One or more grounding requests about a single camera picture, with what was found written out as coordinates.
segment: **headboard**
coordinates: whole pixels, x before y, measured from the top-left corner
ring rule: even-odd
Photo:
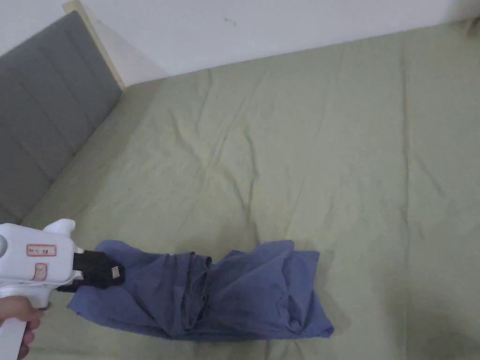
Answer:
[[[32,210],[120,96],[77,12],[0,57],[0,224]]]

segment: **mattress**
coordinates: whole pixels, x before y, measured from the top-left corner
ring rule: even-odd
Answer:
[[[30,359],[478,359],[479,59],[447,25],[128,88],[25,224],[214,261],[293,240],[336,332],[166,341],[55,293]]]

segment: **finger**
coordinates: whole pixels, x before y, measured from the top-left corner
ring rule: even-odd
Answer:
[[[8,296],[0,299],[0,319],[16,317],[22,321],[33,321],[43,315],[41,310],[32,307],[30,300],[22,296]]]
[[[28,353],[30,352],[30,348],[28,346],[22,345],[20,347],[20,351],[18,352],[18,360],[24,359]]]
[[[24,334],[22,343],[25,345],[30,345],[31,343],[33,343],[34,340],[35,340],[35,334],[33,333],[33,331],[27,331]]]
[[[27,323],[27,330],[35,330],[35,329],[38,329],[39,326],[40,326],[40,319],[32,320],[29,323]]]

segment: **crumpled garment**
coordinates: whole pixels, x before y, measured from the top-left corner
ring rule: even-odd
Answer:
[[[96,324],[174,340],[330,337],[313,289],[320,257],[291,241],[231,251],[217,264],[193,252],[145,253],[121,241],[98,245],[126,269],[124,284],[82,286],[68,308]]]

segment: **white device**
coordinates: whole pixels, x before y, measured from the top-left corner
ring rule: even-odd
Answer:
[[[48,306],[53,289],[82,279],[73,270],[75,222],[61,219],[43,230],[14,224],[0,225],[0,298],[25,296],[35,308]],[[0,358],[16,360],[26,322],[7,319],[0,326]]]

